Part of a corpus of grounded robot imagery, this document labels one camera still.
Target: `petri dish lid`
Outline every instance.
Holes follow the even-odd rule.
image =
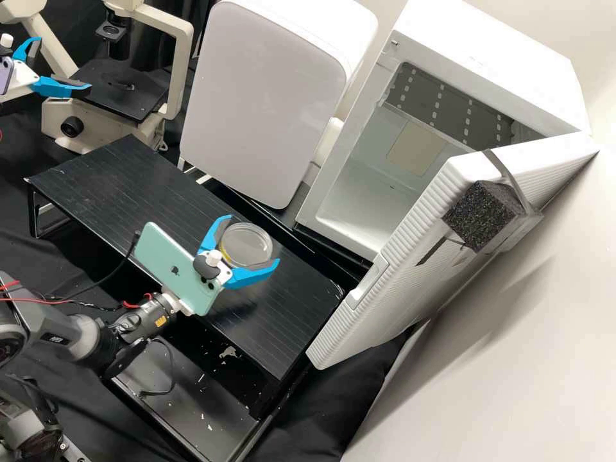
[[[218,248],[229,265],[242,268],[270,260],[273,244],[257,225],[235,223],[225,230]]]

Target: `black cable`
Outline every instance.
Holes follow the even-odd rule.
[[[15,291],[18,291],[18,290],[22,290],[22,289],[27,289],[27,288],[21,286],[21,287],[15,287],[13,289],[7,289],[7,290],[0,291],[0,298],[1,298],[1,296],[5,295],[5,294],[11,293],[11,292],[15,292]],[[27,289],[27,290],[29,290],[30,292],[38,295],[39,299],[42,302],[46,302],[46,301],[48,301],[48,299],[51,300],[52,302],[66,300],[63,297],[59,297],[59,296],[56,296],[56,295],[52,295],[52,294],[43,295],[42,293],[37,292],[37,291],[33,291],[31,289]],[[71,300],[70,302],[67,301],[67,304],[69,304],[69,303],[70,304],[74,304],[74,305],[79,305],[79,306],[82,306],[82,307],[86,307],[86,308],[94,308],[94,309],[97,309],[97,310],[100,310],[100,311],[107,311],[107,312],[116,312],[116,311],[118,311],[118,310],[120,310],[122,308],[121,305],[118,305],[115,308],[109,308],[109,307],[103,307],[103,306],[94,304],[92,302],[84,302],[82,300]]]
[[[119,270],[120,270],[120,269],[124,266],[124,263],[126,263],[126,262],[128,261],[128,259],[130,258],[130,254],[133,252],[133,249],[134,249],[134,248],[135,248],[135,246],[137,245],[137,241],[139,240],[139,237],[140,237],[140,236],[141,236],[141,235],[140,235],[140,233],[139,233],[139,232],[136,232],[136,233],[133,235],[133,241],[130,243],[130,247],[128,248],[128,251],[126,252],[126,254],[124,255],[124,257],[122,258],[122,261],[120,262],[120,264],[119,264],[118,266],[116,266],[116,267],[115,267],[115,269],[114,269],[111,273],[109,273],[107,276],[105,276],[105,277],[104,277],[104,278],[102,278],[101,280],[99,280],[99,281],[97,281],[97,282],[95,282],[95,283],[93,283],[93,284],[91,284],[91,285],[87,286],[85,289],[81,289],[81,290],[79,290],[79,291],[77,291],[77,292],[75,292],[75,293],[72,293],[72,294],[70,294],[70,295],[63,296],[63,297],[61,298],[61,300],[69,300],[69,299],[75,298],[76,296],[81,295],[82,293],[87,292],[88,290],[92,290],[92,289],[94,289],[95,287],[100,286],[102,283],[104,283],[104,282],[108,281],[108,280],[109,280],[109,279],[111,279],[113,276],[115,276],[115,275],[116,275],[116,273],[117,273],[117,272],[118,272],[118,271],[119,271]]]
[[[171,353],[171,349],[169,348],[169,345],[164,343],[161,339],[155,338],[155,339],[148,340],[148,343],[153,343],[153,342],[160,343],[163,347],[165,347],[167,349],[167,352],[169,353],[169,374],[171,376],[171,385],[169,386],[169,389],[166,390],[166,391],[141,390],[139,392],[139,397],[140,398],[146,397],[146,396],[164,396],[164,395],[168,395],[175,388],[175,364],[173,362],[173,353]]]
[[[82,414],[92,420],[94,420],[97,424],[102,425],[103,427],[106,427],[107,429],[125,437],[127,440],[130,440],[138,445],[140,445],[141,447],[147,449],[148,451],[152,452],[153,454],[156,454],[158,457],[165,459],[166,461],[170,461],[170,462],[185,462],[182,459],[180,459],[180,455],[179,454],[173,454],[171,453],[171,450],[169,449],[165,449],[162,448],[160,446],[157,446],[153,443],[150,443],[149,441],[143,440],[142,438],[138,438],[132,434],[130,434],[127,431],[122,430],[119,427],[116,427],[114,424],[112,424],[111,422],[106,421],[104,418],[94,414],[92,411],[89,411],[88,409],[85,409],[84,407],[81,407],[78,404],[75,404],[71,401],[66,400],[65,398],[59,397],[58,395],[55,395],[54,393],[50,393],[49,391],[44,391],[43,389],[41,389],[40,387],[33,385],[32,383],[23,380],[22,378],[16,376],[15,374],[6,374],[6,376],[15,381],[18,382],[19,384],[21,384],[22,386],[28,387],[30,389],[35,390],[36,392],[40,393],[42,396],[46,397],[47,399],[52,399],[52,400],[56,400],[58,403],[60,403],[61,405],[67,407],[68,409],[72,409],[73,411]]]

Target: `black table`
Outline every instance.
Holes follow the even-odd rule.
[[[154,221],[194,253],[216,218],[232,213],[245,219],[132,136],[30,177],[27,182],[32,234],[39,235],[39,196],[43,196],[122,254],[127,252],[134,231],[148,221]],[[227,389],[242,408],[250,410],[246,416],[250,414],[255,421],[268,414],[290,385],[305,362],[305,349],[344,297],[335,282],[302,258],[314,255],[297,255],[274,240],[273,256],[280,258],[280,266],[271,278],[222,292],[208,315],[184,320],[182,330],[176,328],[169,338],[207,374],[208,380],[225,385],[226,378],[230,385]],[[200,323],[207,333],[199,328]],[[228,344],[237,353],[231,358],[222,353],[207,359],[195,355],[194,345],[210,333],[217,336],[210,342]],[[241,364],[234,361],[237,356]],[[227,363],[233,364],[235,373],[225,372]],[[237,387],[242,376],[249,377],[243,385],[252,393]],[[130,392],[128,385],[134,378],[124,381],[124,391]],[[186,393],[194,397],[193,392],[200,391],[192,388]],[[160,417],[167,402],[160,399],[148,405]],[[170,420],[174,418],[182,420],[178,415],[161,417],[172,427]],[[242,426],[239,434],[248,436],[254,430],[251,423]]]

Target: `black fabric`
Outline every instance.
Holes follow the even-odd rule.
[[[324,371],[312,368],[246,462],[339,461],[407,338]]]

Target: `microscope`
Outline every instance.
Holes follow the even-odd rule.
[[[79,68],[41,15],[47,0],[0,1],[0,24],[19,22],[31,37],[12,56],[15,72],[6,92],[0,92],[0,103],[32,92],[47,97],[41,108],[41,131],[78,154],[131,134],[152,149],[164,151],[165,122],[174,119],[182,106],[193,26],[144,0],[103,3],[107,17],[96,34],[107,41],[108,58],[93,59]],[[123,64],[130,55],[134,22],[175,39],[168,87]],[[30,69],[34,45],[40,46],[51,77]]]

